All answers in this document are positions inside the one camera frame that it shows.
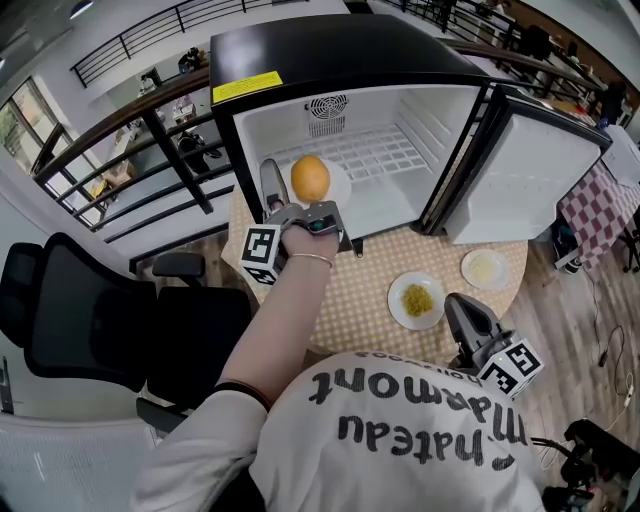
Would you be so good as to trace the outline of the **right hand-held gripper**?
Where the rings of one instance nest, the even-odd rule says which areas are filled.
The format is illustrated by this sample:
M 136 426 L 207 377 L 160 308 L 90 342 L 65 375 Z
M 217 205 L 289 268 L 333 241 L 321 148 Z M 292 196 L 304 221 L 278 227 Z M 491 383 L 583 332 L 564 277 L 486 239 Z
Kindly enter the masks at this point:
M 479 300 L 450 293 L 444 311 L 459 349 L 459 368 L 468 370 L 509 398 L 515 398 L 543 370 L 544 363 L 526 338 L 502 331 L 494 311 Z

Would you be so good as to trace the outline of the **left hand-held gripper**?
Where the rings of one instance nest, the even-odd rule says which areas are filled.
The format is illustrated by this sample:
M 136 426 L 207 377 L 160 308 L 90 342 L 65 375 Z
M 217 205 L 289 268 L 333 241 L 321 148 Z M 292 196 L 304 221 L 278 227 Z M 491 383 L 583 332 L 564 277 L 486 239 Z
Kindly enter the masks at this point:
M 259 172 L 266 211 L 272 214 L 264 223 L 247 228 L 239 259 L 241 267 L 257 283 L 271 286 L 276 282 L 289 258 L 281 235 L 292 226 L 304 228 L 313 236 L 337 233 L 338 252 L 354 251 L 334 201 L 314 202 L 308 207 L 288 204 L 287 188 L 277 162 L 265 159 Z

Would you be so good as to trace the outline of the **orange fruit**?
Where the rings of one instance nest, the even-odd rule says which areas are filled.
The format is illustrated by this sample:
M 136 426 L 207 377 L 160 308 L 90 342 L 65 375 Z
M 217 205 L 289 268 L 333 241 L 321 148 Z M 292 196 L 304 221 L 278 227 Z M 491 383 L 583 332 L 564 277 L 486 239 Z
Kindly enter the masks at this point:
M 305 155 L 297 160 L 292 165 L 290 178 L 296 197 L 305 203 L 322 201 L 331 183 L 328 168 L 314 155 Z

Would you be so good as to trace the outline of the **white round plate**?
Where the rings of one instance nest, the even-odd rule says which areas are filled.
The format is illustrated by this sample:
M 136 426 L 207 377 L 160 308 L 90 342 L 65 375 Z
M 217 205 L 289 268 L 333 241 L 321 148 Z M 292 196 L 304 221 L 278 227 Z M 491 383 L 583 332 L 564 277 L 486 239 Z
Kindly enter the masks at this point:
M 352 184 L 348 177 L 347 172 L 338 164 L 331 162 L 330 160 L 321 158 L 322 163 L 326 166 L 330 183 L 327 194 L 324 196 L 323 201 L 334 201 L 338 208 L 343 208 L 349 201 L 352 193 Z M 291 182 L 291 169 L 293 163 L 290 162 L 280 167 L 281 177 L 286 186 L 289 200 L 292 203 L 297 203 L 307 208 L 309 204 L 302 201 L 295 193 Z

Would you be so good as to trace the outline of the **mini fridge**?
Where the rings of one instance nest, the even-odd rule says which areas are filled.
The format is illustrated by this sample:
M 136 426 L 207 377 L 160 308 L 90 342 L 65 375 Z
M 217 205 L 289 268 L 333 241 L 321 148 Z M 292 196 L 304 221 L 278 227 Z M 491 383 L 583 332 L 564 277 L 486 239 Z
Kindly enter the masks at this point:
M 252 217 L 260 164 L 340 165 L 355 252 L 408 226 L 458 244 L 529 240 L 611 146 L 602 130 L 495 83 L 379 14 L 284 19 L 214 36 L 211 110 Z

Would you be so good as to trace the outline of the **person's left forearm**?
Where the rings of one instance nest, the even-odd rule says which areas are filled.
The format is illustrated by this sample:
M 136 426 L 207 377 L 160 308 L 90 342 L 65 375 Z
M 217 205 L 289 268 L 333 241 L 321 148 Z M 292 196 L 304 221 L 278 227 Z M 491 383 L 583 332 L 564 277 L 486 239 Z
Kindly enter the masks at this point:
M 232 351 L 222 383 L 244 385 L 275 402 L 300 372 L 334 260 L 290 256 Z

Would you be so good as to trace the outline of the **person's left hand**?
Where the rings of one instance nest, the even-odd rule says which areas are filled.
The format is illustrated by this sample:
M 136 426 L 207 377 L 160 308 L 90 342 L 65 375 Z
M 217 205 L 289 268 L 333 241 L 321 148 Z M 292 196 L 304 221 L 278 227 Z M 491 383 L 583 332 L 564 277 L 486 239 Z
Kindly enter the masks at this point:
M 336 233 L 315 236 L 297 225 L 285 230 L 281 240 L 289 256 L 311 254 L 333 261 L 339 249 Z

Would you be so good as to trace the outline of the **white plate with yellow food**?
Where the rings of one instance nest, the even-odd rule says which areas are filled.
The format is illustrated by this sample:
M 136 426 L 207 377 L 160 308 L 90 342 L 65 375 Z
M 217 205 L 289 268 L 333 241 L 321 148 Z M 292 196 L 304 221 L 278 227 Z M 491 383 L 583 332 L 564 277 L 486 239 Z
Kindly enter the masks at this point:
M 445 294 L 441 283 L 423 273 L 407 272 L 391 284 L 387 302 L 394 320 L 410 331 L 426 331 L 444 315 Z

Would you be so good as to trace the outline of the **black metal railing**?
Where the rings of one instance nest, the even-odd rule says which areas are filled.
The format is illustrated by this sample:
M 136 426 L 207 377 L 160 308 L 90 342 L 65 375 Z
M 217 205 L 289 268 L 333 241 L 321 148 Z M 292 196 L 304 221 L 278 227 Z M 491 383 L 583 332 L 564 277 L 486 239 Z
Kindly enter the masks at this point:
M 537 61 L 468 41 L 444 43 L 465 58 L 490 62 L 493 82 L 530 88 L 545 99 L 566 101 L 578 111 L 594 109 L 597 93 L 605 89 L 576 64 L 563 70 L 564 58 L 553 63 L 549 58 Z M 62 127 L 55 126 L 31 171 L 34 182 L 90 232 L 105 234 L 108 243 L 196 206 L 192 197 L 168 205 L 167 197 L 184 192 L 186 185 L 163 148 L 177 144 L 183 134 L 200 136 L 202 142 L 176 151 L 183 163 L 204 163 L 203 173 L 192 175 L 193 182 L 202 185 L 230 173 L 213 114 L 198 104 L 191 114 L 163 123 L 158 131 L 151 130 L 146 120 L 161 117 L 182 96 L 204 96 L 204 79 L 205 72 L 199 70 L 170 80 L 158 92 L 149 93 L 147 100 L 136 100 L 101 121 L 60 154 L 53 150 L 62 138 Z

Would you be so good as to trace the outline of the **person's white printed shirt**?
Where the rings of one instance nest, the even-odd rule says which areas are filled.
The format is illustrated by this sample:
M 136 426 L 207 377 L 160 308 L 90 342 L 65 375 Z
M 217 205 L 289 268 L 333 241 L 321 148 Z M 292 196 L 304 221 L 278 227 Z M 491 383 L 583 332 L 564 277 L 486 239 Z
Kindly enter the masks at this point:
M 152 452 L 133 512 L 543 512 L 512 403 L 478 378 L 377 352 L 301 373 L 273 405 L 239 383 Z

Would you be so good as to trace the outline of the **red checked tablecloth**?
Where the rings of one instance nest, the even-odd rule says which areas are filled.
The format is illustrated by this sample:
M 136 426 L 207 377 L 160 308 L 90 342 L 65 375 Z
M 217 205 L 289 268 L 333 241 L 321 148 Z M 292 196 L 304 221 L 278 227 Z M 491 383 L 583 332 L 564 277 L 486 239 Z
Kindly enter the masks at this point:
M 558 207 L 572 230 L 583 267 L 591 269 L 613 247 L 640 207 L 640 184 L 620 184 L 598 162 L 560 200 Z

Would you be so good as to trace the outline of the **black office chair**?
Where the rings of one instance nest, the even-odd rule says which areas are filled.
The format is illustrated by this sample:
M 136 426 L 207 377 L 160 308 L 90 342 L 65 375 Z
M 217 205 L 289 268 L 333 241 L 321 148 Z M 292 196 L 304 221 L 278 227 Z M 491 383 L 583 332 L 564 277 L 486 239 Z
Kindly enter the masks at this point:
M 183 284 L 125 277 L 65 233 L 14 243 L 0 277 L 0 332 L 38 377 L 148 390 L 136 412 L 169 433 L 213 393 L 252 311 L 244 291 L 205 285 L 200 254 L 164 254 L 152 272 Z

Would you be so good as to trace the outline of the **white mesh chair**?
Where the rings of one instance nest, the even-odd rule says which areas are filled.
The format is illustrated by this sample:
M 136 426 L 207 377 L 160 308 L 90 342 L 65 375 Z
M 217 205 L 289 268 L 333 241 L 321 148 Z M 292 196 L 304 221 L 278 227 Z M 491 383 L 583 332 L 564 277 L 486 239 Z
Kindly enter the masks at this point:
M 138 419 L 58 422 L 0 413 L 1 512 L 131 512 L 155 448 Z

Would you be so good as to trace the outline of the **window with dark frame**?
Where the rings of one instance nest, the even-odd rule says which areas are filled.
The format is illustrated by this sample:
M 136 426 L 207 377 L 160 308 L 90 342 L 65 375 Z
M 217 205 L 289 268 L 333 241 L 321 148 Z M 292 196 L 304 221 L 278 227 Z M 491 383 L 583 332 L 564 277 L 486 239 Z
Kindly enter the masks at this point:
M 0 145 L 28 174 L 49 137 L 60 125 L 32 78 L 26 79 L 0 108 Z

